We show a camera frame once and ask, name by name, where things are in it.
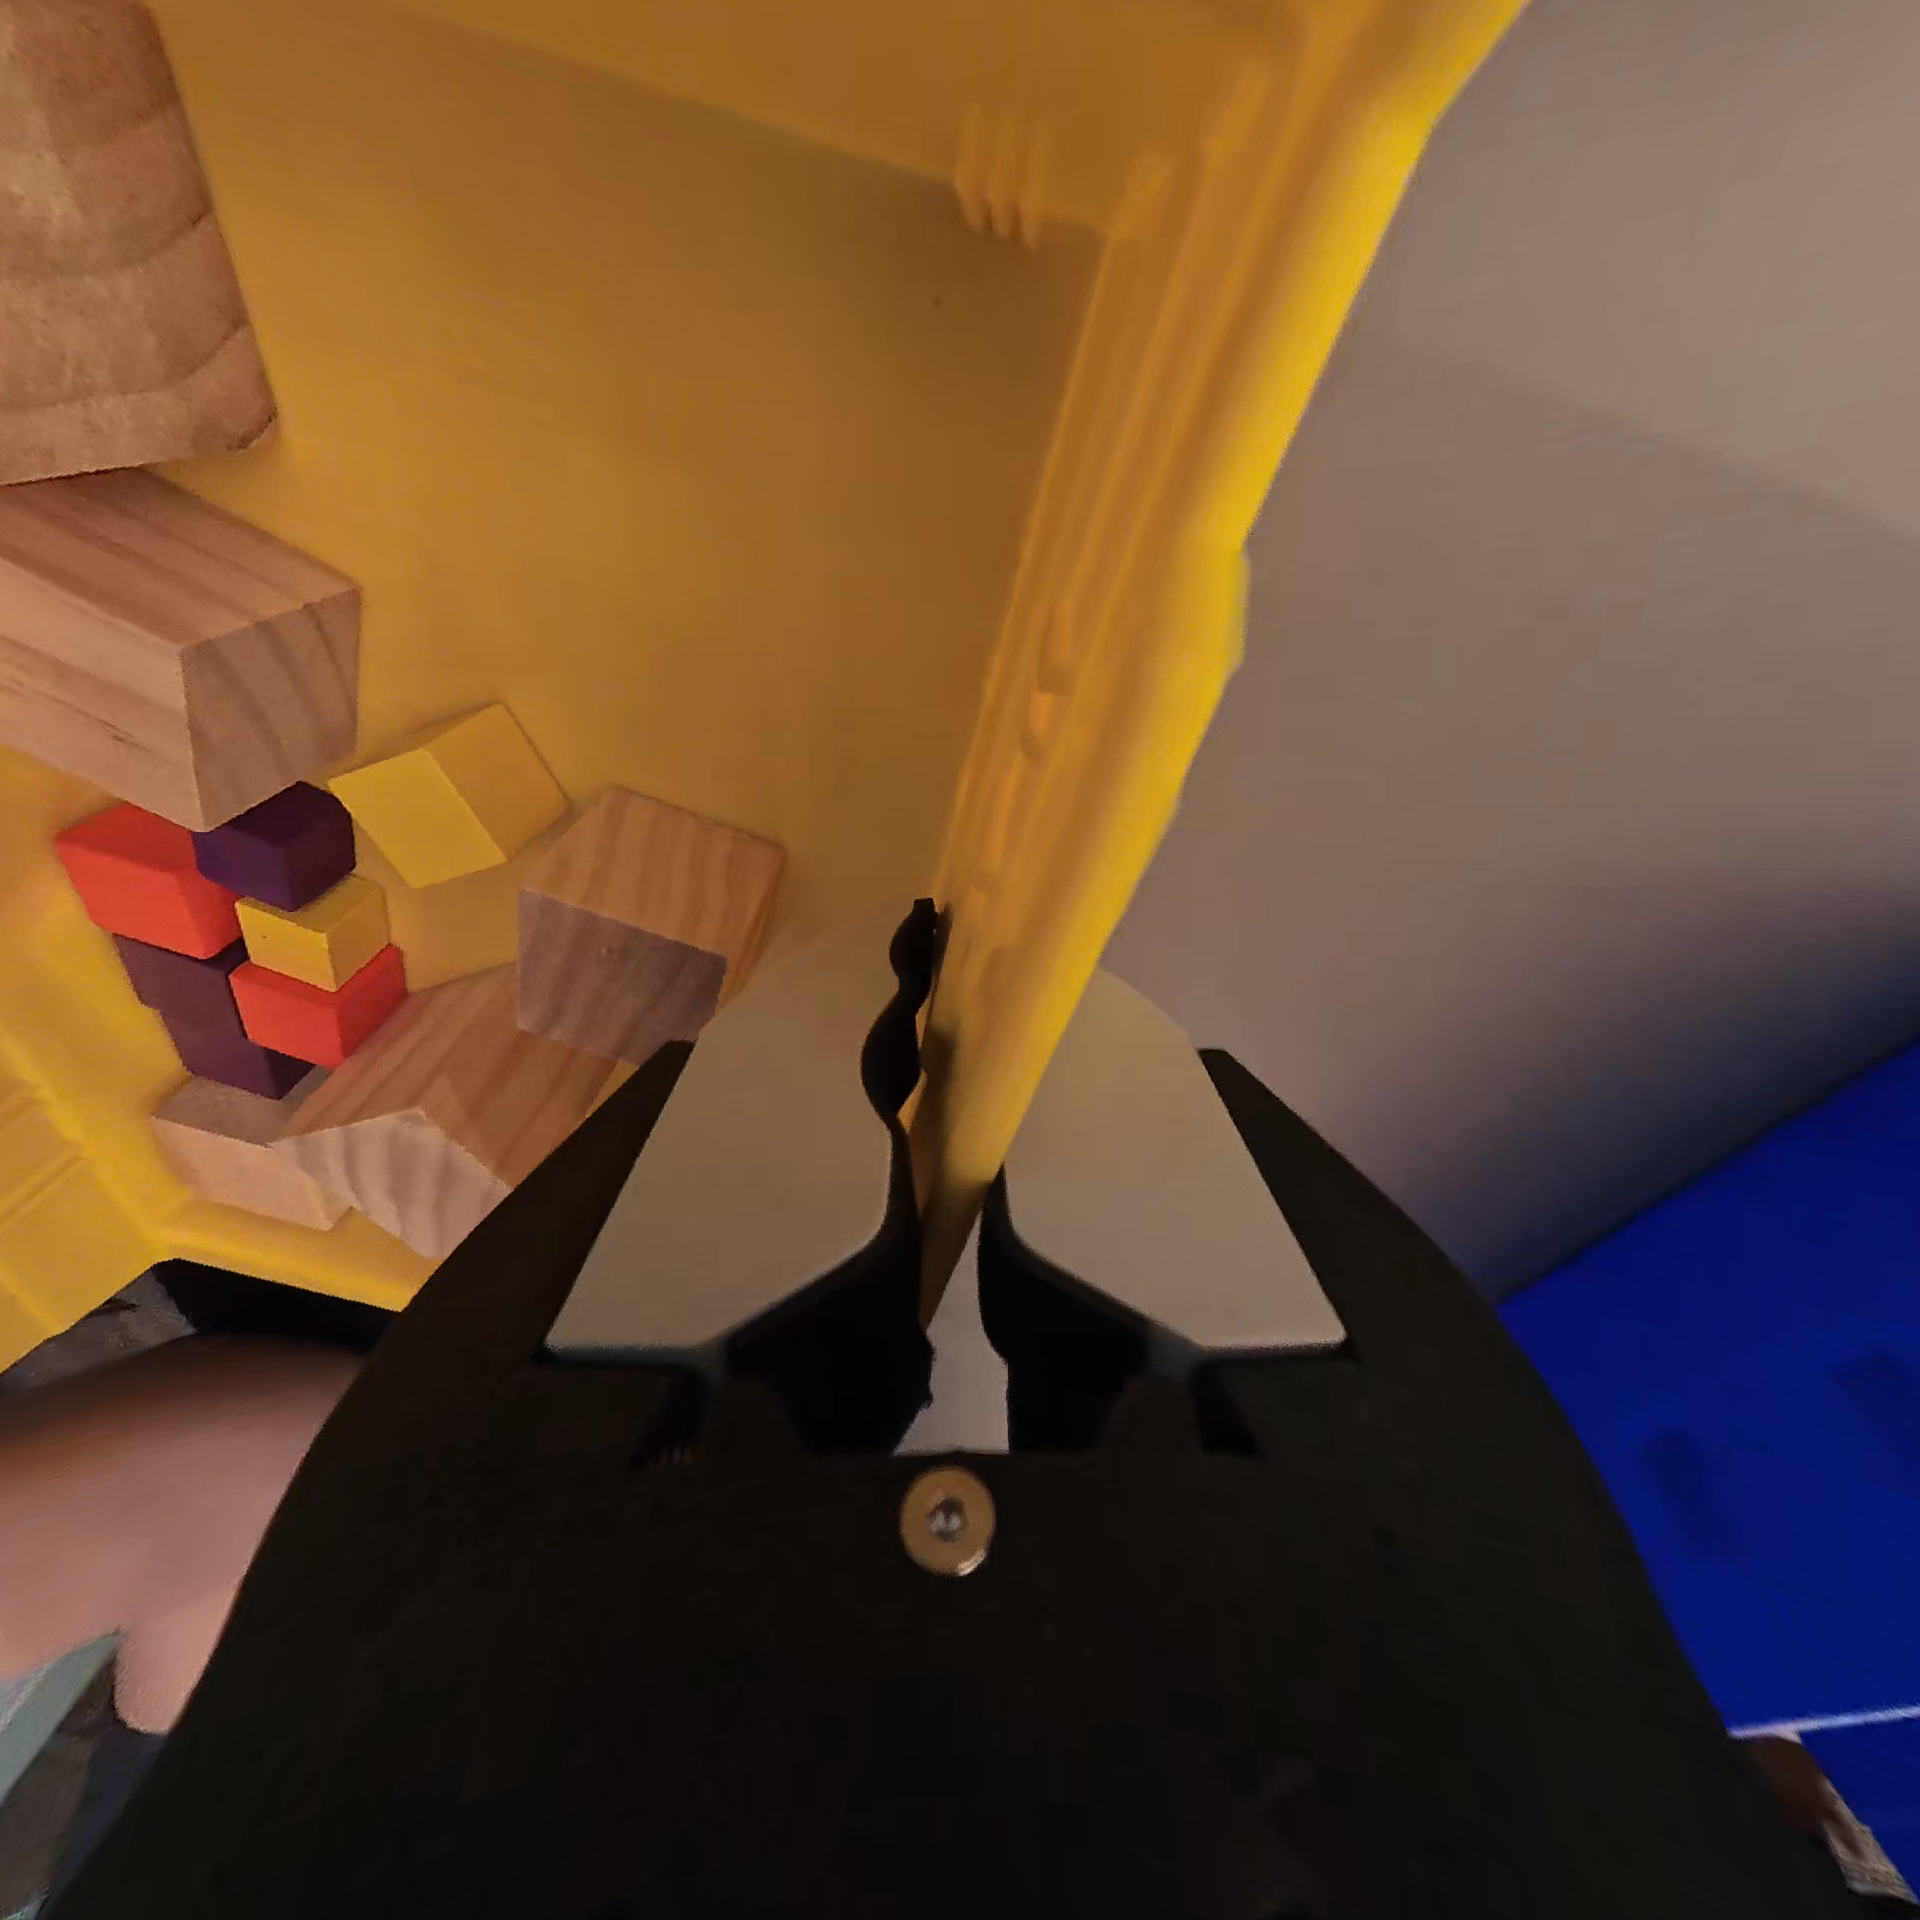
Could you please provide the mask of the person's left forearm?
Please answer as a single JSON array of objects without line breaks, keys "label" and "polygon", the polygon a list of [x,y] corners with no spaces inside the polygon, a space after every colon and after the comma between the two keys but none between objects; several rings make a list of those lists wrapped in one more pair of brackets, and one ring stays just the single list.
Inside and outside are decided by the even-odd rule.
[{"label": "person's left forearm", "polygon": [[167,1735],[356,1351],[191,1334],[4,1398],[2,1669],[117,1638],[115,1708]]}]

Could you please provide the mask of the yellow plastic box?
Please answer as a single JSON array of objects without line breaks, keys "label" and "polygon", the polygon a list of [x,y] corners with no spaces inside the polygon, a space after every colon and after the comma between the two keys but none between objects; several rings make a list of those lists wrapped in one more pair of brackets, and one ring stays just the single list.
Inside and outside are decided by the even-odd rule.
[{"label": "yellow plastic box", "polygon": [[[170,484],[364,593],[342,772],[503,703],[566,802],[932,897],[955,1253],[1241,655],[1245,546],[1523,4],[142,4],[273,395]],[[429,1271],[203,1204],[159,1025],[4,749],[4,1363],[167,1257]]]}]

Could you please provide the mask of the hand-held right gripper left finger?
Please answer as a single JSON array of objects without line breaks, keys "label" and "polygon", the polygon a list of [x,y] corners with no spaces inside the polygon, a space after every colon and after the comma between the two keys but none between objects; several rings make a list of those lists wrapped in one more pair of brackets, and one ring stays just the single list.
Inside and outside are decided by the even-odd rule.
[{"label": "hand-held right gripper left finger", "polygon": [[565,1359],[764,1386],[799,1433],[929,1401],[903,1106],[945,939],[932,900],[769,962],[692,1044],[549,1333]]}]

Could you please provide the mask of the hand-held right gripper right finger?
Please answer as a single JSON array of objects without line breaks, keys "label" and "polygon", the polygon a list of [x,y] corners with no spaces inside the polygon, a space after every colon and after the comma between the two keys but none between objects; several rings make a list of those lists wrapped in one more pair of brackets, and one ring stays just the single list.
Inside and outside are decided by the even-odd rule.
[{"label": "hand-held right gripper right finger", "polygon": [[1011,1433],[1101,1433],[1138,1379],[1346,1341],[1197,1046],[1111,972],[981,1209],[981,1321]]}]

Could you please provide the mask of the pile of wooden cubes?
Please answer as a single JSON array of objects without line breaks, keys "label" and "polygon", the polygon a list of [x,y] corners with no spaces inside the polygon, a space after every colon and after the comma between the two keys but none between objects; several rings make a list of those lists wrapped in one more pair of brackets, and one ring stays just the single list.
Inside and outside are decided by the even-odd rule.
[{"label": "pile of wooden cubes", "polygon": [[273,413],[154,15],[4,4],[4,749],[113,797],[47,851],[170,1043],[174,1179],[438,1262],[738,994],[785,853],[571,806],[503,703],[334,775],[359,583],[151,470]]}]

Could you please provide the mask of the blue plastic box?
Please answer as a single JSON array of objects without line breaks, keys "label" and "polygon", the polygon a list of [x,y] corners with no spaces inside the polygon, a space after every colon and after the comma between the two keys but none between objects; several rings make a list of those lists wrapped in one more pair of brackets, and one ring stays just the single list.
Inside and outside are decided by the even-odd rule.
[{"label": "blue plastic box", "polygon": [[1500,1302],[1734,1735],[1916,1883],[1917,1046]]}]

